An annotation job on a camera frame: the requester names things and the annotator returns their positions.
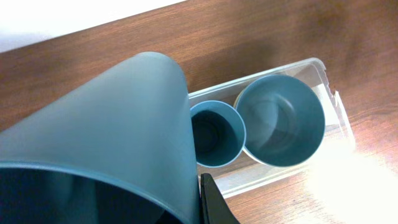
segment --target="black object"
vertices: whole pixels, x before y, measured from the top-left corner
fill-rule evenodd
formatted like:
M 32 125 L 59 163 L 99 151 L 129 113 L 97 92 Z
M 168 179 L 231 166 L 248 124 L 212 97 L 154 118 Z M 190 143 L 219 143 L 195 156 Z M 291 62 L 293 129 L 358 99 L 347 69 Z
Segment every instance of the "black object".
M 200 176 L 202 224 L 239 224 L 210 174 Z

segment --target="small blue cup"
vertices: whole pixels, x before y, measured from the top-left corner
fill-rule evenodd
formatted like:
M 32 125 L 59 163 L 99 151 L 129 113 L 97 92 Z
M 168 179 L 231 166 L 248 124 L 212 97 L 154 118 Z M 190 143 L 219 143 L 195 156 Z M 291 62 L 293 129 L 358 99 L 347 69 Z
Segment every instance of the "small blue cup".
M 268 75 L 238 97 L 236 110 L 248 132 L 245 152 L 258 162 L 286 167 L 315 153 L 325 115 L 309 86 L 287 75 Z
M 197 162 L 221 167 L 233 162 L 246 142 L 246 128 L 238 112 L 221 101 L 204 101 L 191 108 Z

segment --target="wood grain surface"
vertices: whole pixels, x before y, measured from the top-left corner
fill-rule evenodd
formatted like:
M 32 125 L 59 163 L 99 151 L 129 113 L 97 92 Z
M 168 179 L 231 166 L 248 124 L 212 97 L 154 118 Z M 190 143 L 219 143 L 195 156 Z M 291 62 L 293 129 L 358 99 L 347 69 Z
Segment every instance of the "wood grain surface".
M 142 51 L 173 57 L 190 92 L 323 60 L 356 154 L 228 204 L 241 223 L 398 223 L 397 1 L 188 0 L 5 52 L 0 131 Z

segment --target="large blue cup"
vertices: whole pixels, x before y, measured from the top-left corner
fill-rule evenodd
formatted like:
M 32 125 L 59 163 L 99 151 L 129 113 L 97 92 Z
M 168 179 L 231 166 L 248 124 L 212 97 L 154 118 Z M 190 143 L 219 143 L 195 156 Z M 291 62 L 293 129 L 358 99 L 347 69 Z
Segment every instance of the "large blue cup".
M 199 165 L 221 167 L 240 155 L 246 142 L 246 128 L 232 106 L 204 101 L 191 108 L 191 119 Z
M 187 85 L 141 53 L 0 134 L 0 222 L 200 222 Z
M 325 115 L 316 94 L 300 80 L 268 75 L 250 84 L 235 105 L 248 132 L 245 152 L 258 162 L 293 166 L 318 149 Z

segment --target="transparent plastic tray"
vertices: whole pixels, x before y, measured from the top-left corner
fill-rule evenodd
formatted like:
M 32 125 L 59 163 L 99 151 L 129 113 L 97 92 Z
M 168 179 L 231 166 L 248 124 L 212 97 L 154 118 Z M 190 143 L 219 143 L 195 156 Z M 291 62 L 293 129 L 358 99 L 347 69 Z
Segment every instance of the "transparent plastic tray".
M 338 92 L 331 94 L 325 70 L 321 60 L 309 58 L 190 93 L 191 106 L 206 100 L 220 100 L 233 106 L 242 90 L 258 78 L 275 73 L 290 75 L 312 88 L 322 103 L 326 118 L 325 137 L 320 147 L 309 160 L 299 165 L 272 167 L 260 164 L 242 152 L 234 162 L 224 167 L 207 168 L 197 165 L 198 174 L 210 173 L 224 198 L 228 198 L 294 175 L 311 163 L 341 157 L 353 151 L 355 139 L 346 111 Z

